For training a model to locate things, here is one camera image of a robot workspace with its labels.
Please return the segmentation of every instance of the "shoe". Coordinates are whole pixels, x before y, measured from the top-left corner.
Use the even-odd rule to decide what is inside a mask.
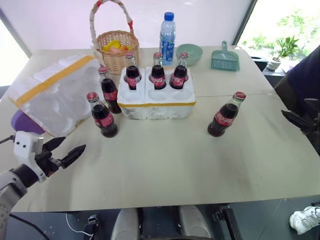
[[[289,219],[290,226],[298,235],[320,225],[320,207],[308,206],[303,211],[295,211]]]

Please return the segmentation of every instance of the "white table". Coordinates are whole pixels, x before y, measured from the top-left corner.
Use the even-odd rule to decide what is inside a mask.
[[[204,48],[204,57],[213,49]],[[80,52],[84,51],[41,51],[21,76]],[[145,66],[145,57],[155,49],[141,52]],[[319,156],[300,130],[282,116],[280,110],[286,108],[259,69],[245,52],[240,51],[239,57],[240,68],[251,72],[238,72],[239,81],[224,78],[229,72],[205,68],[204,59],[191,67],[197,98],[186,119],[128,120],[116,115],[119,133],[112,139],[103,137],[92,119],[85,121],[53,151],[60,158],[75,146],[87,144],[84,154],[69,168],[32,186],[13,210],[77,211],[319,194]],[[209,88],[208,76],[223,79]],[[247,93],[247,99],[236,120],[225,135],[211,137],[207,126],[213,114],[238,89]],[[17,108],[4,96],[0,110],[1,135],[6,137],[13,133],[10,119]],[[2,171],[18,166],[12,143],[1,144],[0,151]]]

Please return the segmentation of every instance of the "potted plant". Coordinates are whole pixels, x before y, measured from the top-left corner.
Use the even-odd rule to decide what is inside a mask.
[[[295,36],[288,36],[285,39],[277,39],[276,42],[281,47],[281,49],[277,51],[278,57],[273,57],[266,68],[271,71],[276,70],[281,64],[281,59],[294,54],[298,50],[298,46],[296,44],[298,40],[299,39],[295,39]]]

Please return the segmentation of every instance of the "blue bottle cap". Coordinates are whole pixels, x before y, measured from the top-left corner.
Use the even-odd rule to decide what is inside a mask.
[[[167,11],[164,14],[164,20],[166,20],[166,21],[173,21],[174,17],[175,17],[175,14],[173,12],[170,12],[170,11]]]

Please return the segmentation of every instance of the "coca-cola bottle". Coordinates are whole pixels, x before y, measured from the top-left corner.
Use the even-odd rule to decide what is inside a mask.
[[[220,108],[208,126],[208,133],[214,137],[220,137],[225,130],[231,126],[235,120],[241,103],[246,99],[246,95],[237,91],[232,99]]]
[[[178,65],[170,78],[170,86],[174,89],[182,89],[188,80],[187,60],[188,53],[180,53]]]
[[[155,52],[153,54],[153,67],[149,79],[154,84],[154,89],[160,90],[166,87],[165,71],[162,66],[162,53]]]
[[[113,138],[118,133],[118,127],[115,123],[109,109],[99,100],[96,92],[89,92],[86,95],[90,105],[91,113],[95,120],[95,124],[100,128],[103,136]]]
[[[113,114],[121,113],[121,109],[117,102],[118,90],[114,81],[112,81],[109,71],[104,67],[99,68],[101,88],[103,92],[104,99],[108,104],[110,112]]]
[[[131,90],[137,89],[137,83],[141,80],[141,74],[135,61],[133,52],[125,54],[126,73],[124,80]]]

